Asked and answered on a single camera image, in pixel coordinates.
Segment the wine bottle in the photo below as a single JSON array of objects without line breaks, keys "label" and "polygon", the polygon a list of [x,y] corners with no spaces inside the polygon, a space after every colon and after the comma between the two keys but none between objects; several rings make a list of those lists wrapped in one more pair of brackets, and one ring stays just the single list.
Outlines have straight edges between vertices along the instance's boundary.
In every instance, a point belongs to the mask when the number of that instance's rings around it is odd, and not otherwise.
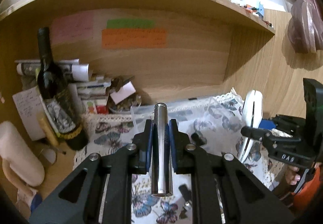
[{"label": "wine bottle", "polygon": [[80,150],[87,145],[88,138],[72,106],[72,97],[63,72],[54,63],[48,27],[38,30],[38,49],[41,67],[37,84],[44,107],[60,137],[71,149]]}]

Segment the orange sleeve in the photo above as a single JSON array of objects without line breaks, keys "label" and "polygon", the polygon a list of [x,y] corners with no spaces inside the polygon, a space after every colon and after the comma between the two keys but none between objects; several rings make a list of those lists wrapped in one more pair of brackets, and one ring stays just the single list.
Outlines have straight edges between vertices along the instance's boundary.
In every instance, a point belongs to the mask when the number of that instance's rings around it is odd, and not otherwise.
[{"label": "orange sleeve", "polygon": [[320,168],[318,167],[315,171],[314,178],[307,182],[301,192],[294,196],[294,207],[297,210],[304,210],[306,206],[311,202],[316,191],[321,185],[319,180],[320,177]]}]

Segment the pink paper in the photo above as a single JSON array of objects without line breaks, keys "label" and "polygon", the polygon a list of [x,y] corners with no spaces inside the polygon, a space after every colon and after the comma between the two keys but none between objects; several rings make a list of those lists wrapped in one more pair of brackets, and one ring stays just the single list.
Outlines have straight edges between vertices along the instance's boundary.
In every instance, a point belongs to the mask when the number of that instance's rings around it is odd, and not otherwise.
[{"label": "pink paper", "polygon": [[93,37],[93,11],[57,18],[50,28],[51,44],[72,43]]}]

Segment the metal tube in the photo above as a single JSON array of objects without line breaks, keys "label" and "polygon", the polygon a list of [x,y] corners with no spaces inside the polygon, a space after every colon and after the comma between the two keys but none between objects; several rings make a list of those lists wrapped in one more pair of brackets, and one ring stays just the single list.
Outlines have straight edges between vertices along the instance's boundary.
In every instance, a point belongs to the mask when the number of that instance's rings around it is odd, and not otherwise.
[{"label": "metal tube", "polygon": [[152,134],[151,195],[156,197],[172,196],[171,149],[167,106],[164,103],[155,105]]}]

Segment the screw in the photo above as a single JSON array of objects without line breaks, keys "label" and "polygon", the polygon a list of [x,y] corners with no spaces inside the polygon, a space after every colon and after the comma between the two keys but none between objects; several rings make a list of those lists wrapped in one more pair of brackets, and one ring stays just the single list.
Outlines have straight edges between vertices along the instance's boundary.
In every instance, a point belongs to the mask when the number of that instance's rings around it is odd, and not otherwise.
[{"label": "screw", "polygon": [[135,144],[128,144],[127,145],[128,150],[135,150],[136,148],[137,148],[137,146]]},{"label": "screw", "polygon": [[89,157],[89,159],[90,159],[91,161],[96,161],[96,160],[98,160],[98,158],[99,158],[99,154],[98,154],[98,153],[92,153],[92,154],[90,154],[88,157]]},{"label": "screw", "polygon": [[227,161],[232,161],[235,157],[233,156],[233,154],[230,154],[230,153],[226,153],[224,155],[224,159],[227,160]]},{"label": "screw", "polygon": [[194,144],[187,144],[186,145],[186,149],[189,151],[193,151],[195,150],[196,146]]}]

